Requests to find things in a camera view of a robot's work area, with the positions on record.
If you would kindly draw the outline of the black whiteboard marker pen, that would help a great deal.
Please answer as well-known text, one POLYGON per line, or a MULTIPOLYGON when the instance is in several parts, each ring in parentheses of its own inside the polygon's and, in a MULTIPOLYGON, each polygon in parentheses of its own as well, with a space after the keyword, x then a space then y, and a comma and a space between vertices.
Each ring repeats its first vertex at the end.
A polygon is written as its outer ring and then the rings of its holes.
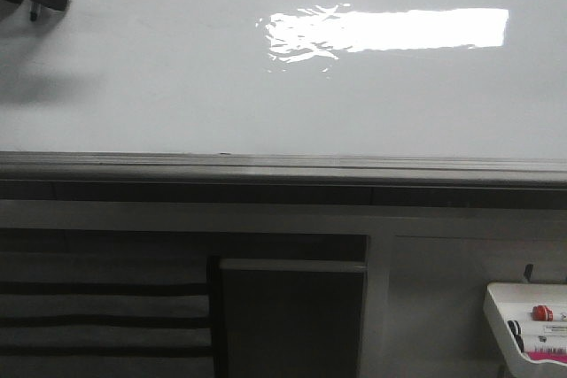
POLYGON ((42 6, 39 3, 32 3, 30 7, 30 20, 36 22, 39 18, 42 6))

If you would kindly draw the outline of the white whiteboard surface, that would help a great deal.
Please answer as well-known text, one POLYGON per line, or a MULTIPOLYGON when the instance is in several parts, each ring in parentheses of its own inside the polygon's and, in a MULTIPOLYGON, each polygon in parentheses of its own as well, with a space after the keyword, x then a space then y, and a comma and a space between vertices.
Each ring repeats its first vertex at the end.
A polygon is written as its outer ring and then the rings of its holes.
POLYGON ((559 159, 566 0, 1 6, 1 147, 559 159))

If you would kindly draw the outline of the pink whiteboard eraser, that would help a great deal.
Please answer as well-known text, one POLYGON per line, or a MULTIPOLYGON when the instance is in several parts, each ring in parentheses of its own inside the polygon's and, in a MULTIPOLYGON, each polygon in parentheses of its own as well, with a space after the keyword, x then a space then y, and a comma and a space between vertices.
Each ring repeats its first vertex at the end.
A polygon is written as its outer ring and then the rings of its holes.
POLYGON ((547 352, 547 351, 529 351, 526 356, 533 361, 555 361, 559 363, 567 363, 567 355, 565 352, 547 352))

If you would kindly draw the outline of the black striped slatted panel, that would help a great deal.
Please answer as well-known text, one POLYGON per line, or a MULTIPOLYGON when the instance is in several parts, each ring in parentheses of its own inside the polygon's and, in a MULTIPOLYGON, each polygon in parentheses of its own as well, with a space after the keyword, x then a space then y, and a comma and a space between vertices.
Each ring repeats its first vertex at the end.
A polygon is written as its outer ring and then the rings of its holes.
POLYGON ((208 255, 8 252, 4 377, 214 377, 208 255))

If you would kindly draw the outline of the dark panel with white top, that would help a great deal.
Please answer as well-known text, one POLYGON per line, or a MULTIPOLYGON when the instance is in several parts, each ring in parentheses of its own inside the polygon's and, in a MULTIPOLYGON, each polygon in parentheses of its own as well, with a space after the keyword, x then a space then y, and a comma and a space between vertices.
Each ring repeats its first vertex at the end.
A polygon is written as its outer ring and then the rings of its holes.
POLYGON ((222 272, 231 377, 355 377, 362 273, 222 272))

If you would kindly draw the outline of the black capped marker in tray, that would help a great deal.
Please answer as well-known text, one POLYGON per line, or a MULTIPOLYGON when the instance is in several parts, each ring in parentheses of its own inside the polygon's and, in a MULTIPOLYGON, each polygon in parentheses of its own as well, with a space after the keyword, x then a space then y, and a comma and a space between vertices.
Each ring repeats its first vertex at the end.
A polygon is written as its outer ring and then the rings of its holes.
POLYGON ((507 324, 522 352, 566 354, 565 322, 508 320, 507 324))

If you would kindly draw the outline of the white plastic marker tray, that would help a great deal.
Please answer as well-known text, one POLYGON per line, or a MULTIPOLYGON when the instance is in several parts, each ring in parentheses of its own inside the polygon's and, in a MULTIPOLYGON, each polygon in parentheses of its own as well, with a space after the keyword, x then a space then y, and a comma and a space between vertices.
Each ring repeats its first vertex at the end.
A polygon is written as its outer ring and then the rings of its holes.
POLYGON ((487 286, 484 313, 504 358, 510 377, 564 377, 566 364, 533 361, 522 352, 507 321, 532 319, 535 305, 566 305, 566 286, 493 282, 487 286))

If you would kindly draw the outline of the red capped marker in tray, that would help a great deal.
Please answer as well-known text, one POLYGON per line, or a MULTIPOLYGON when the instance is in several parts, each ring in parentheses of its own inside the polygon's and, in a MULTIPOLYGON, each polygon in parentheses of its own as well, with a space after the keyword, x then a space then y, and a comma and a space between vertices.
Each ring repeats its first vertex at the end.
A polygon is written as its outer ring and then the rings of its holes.
POLYGON ((566 305, 535 305, 532 319, 536 321, 567 321, 566 305))

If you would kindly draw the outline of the grey whiteboard ledge rail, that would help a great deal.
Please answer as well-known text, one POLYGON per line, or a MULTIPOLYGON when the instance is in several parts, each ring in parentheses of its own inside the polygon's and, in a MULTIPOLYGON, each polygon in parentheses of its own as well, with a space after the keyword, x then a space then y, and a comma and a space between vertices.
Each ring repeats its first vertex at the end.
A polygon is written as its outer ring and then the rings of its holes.
POLYGON ((17 152, 16 200, 562 210, 562 160, 17 152))

